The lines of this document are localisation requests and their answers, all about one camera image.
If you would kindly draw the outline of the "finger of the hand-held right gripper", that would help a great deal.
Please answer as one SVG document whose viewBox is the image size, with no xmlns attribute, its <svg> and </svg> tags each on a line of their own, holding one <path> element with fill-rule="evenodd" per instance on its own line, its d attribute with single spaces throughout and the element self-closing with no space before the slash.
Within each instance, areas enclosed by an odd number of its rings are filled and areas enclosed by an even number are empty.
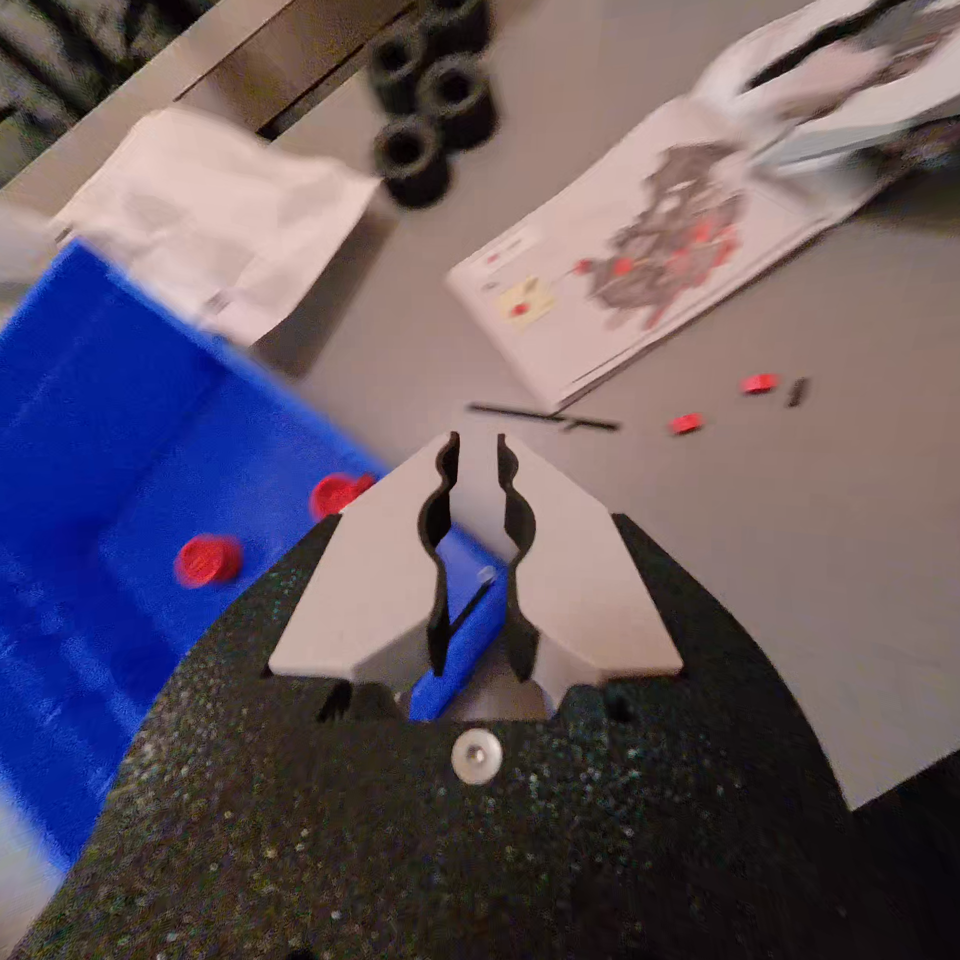
<svg viewBox="0 0 960 960">
<path fill-rule="evenodd" d="M 750 90 L 764 131 L 758 165 L 794 165 L 885 146 L 914 124 L 958 114 L 957 7 L 891 7 Z"/>
<path fill-rule="evenodd" d="M 728 46 L 698 79 L 699 94 L 744 94 L 783 75 L 822 45 L 855 33 L 896 6 L 887 1 L 816 1 Z"/>
</svg>

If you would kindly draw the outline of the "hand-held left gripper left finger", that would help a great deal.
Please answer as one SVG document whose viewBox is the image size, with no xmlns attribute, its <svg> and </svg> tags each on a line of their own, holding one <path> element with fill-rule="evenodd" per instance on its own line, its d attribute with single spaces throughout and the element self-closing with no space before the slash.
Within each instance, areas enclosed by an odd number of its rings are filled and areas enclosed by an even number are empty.
<svg viewBox="0 0 960 960">
<path fill-rule="evenodd" d="M 432 438 L 320 525 L 326 546 L 270 658 L 275 676 L 414 685 L 441 675 L 450 638 L 450 533 L 456 431 Z"/>
</svg>

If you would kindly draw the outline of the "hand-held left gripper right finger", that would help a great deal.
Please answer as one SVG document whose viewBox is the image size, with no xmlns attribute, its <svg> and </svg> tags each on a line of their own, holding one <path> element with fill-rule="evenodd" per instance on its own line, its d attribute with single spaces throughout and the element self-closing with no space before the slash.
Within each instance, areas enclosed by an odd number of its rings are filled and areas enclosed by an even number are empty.
<svg viewBox="0 0 960 960">
<path fill-rule="evenodd" d="M 577 687 L 674 677 L 682 657 L 615 517 L 517 438 L 499 434 L 504 530 L 515 547 L 501 635 L 550 707 Z"/>
</svg>

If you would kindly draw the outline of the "long black axle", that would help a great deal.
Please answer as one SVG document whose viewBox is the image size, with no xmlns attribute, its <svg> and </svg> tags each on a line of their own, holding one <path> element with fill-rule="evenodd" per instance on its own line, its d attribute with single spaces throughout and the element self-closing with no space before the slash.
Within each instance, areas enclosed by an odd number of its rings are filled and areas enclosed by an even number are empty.
<svg viewBox="0 0 960 960">
<path fill-rule="evenodd" d="M 465 404 L 464 410 L 467 413 L 476 415 L 509 418 L 541 424 L 552 424 L 558 426 L 561 431 L 567 433 L 577 429 L 588 429 L 604 433 L 617 433 L 622 427 L 620 422 L 607 419 L 582 417 L 565 413 L 544 413 L 535 410 L 521 409 L 514 406 L 494 405 L 475 401 Z"/>
</svg>

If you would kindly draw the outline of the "blue plastic bin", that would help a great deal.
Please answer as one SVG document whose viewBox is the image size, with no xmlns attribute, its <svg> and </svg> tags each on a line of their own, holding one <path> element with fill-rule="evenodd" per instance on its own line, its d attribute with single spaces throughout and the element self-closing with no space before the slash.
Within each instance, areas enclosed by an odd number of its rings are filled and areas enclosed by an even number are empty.
<svg viewBox="0 0 960 960">
<path fill-rule="evenodd" d="M 2 331 L 2 782 L 67 872 L 174 671 L 267 662 L 322 545 L 312 489 L 388 467 L 81 245 Z M 181 586 L 200 534 L 233 582 Z"/>
</svg>

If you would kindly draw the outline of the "open instruction booklet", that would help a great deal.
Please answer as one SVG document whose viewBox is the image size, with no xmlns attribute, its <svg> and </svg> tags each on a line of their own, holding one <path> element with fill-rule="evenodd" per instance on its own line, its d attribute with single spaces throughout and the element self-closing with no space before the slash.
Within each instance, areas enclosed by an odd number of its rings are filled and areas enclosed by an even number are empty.
<svg viewBox="0 0 960 960">
<path fill-rule="evenodd" d="M 789 258 L 877 194 L 876 174 L 755 162 L 750 91 L 658 107 L 448 283 L 546 411 Z"/>
</svg>

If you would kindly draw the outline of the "black toy tyre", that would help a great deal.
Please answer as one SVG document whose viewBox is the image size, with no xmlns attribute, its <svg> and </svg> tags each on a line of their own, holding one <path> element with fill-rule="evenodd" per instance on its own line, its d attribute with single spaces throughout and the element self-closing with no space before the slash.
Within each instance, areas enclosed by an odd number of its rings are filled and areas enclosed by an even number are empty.
<svg viewBox="0 0 960 960">
<path fill-rule="evenodd" d="M 420 114 L 390 120 L 372 144 L 376 173 L 405 209 L 429 207 L 450 186 L 450 160 L 442 134 Z"/>
<path fill-rule="evenodd" d="M 487 1 L 421 1 L 419 26 L 434 59 L 480 54 L 491 40 Z"/>
<path fill-rule="evenodd" d="M 486 67 L 472 55 L 450 54 L 434 61 L 420 77 L 418 113 L 437 130 L 446 153 L 472 150 L 498 126 L 498 109 Z"/>
<path fill-rule="evenodd" d="M 415 114 L 417 91 L 431 65 L 431 50 L 419 22 L 393 25 L 366 45 L 371 91 L 390 115 Z"/>
</svg>

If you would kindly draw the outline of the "white paper bag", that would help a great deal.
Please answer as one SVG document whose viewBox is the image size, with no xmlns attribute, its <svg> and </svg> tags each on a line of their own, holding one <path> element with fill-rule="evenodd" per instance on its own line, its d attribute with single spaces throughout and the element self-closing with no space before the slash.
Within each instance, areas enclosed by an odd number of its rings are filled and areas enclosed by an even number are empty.
<svg viewBox="0 0 960 960">
<path fill-rule="evenodd" d="M 169 106 L 130 129 L 53 224 L 187 324 L 247 349 L 300 304 L 380 183 Z"/>
</svg>

